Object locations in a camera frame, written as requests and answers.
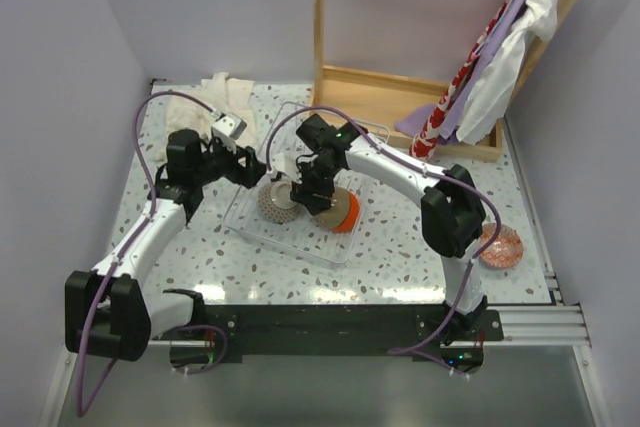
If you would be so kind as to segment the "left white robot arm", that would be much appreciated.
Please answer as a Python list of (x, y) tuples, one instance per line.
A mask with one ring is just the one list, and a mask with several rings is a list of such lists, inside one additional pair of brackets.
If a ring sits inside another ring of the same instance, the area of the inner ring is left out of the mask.
[(266, 170), (253, 148), (232, 146), (228, 138), (204, 142), (191, 129), (170, 134), (166, 161), (156, 172), (141, 216), (103, 260), (66, 280), (67, 350), (136, 361), (152, 338), (170, 330), (185, 339), (200, 337), (207, 327), (200, 293), (169, 289), (147, 301), (142, 286), (169, 243), (194, 217), (206, 186), (226, 179), (253, 188)]

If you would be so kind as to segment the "orange bowl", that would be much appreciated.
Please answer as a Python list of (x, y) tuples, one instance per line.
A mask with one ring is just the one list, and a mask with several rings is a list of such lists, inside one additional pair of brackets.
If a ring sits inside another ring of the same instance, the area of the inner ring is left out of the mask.
[(356, 221), (360, 215), (360, 204), (357, 197), (350, 191), (348, 191), (349, 208), (345, 214), (344, 219), (331, 229), (335, 233), (348, 233), (352, 232)]

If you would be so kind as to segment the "black glossy bowl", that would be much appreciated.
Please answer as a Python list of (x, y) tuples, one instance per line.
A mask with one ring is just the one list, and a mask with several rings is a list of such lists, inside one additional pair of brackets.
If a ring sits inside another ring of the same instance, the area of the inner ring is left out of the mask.
[(331, 198), (329, 209), (315, 215), (314, 220), (321, 228), (335, 231), (347, 219), (350, 204), (350, 192), (342, 187), (337, 187)]

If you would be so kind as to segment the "brown patterned bowl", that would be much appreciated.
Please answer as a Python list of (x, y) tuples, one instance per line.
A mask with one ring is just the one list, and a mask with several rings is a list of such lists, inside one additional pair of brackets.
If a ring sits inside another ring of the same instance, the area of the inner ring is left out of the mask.
[(292, 184), (288, 181), (268, 182), (258, 194), (258, 209), (269, 222), (283, 225), (295, 221), (300, 205), (291, 200)]

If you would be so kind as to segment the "red white patterned bowl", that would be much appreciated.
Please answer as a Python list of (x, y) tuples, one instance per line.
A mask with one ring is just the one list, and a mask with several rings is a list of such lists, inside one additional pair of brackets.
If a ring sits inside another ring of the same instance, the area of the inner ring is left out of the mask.
[(503, 224), (495, 241), (484, 250), (480, 258), (494, 269), (514, 268), (524, 256), (524, 244), (517, 231)]

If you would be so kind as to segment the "white wire dish rack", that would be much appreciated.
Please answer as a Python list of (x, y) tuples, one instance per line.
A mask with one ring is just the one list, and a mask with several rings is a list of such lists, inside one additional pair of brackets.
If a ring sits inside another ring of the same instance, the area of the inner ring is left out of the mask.
[(346, 166), (347, 151), (363, 133), (381, 143), (389, 137), (375, 124), (284, 103), (259, 150), (270, 169), (256, 187), (237, 191), (226, 225), (260, 246), (343, 265), (371, 198), (371, 178)]

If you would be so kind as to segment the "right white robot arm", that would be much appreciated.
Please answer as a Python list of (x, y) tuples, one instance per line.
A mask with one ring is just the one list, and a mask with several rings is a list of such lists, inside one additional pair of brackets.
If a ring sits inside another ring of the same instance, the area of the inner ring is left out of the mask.
[(294, 163), (292, 201), (304, 206), (319, 224), (337, 231), (356, 213), (352, 194), (335, 186), (343, 171), (363, 174), (405, 196), (420, 209), (421, 231), (440, 255), (446, 281), (448, 333), (469, 339), (481, 327), (477, 312), (485, 301), (479, 277), (468, 270), (479, 247), (486, 212), (469, 172), (460, 166), (436, 168), (386, 146), (366, 129), (346, 123), (339, 128), (314, 114), (296, 129), (311, 151)]

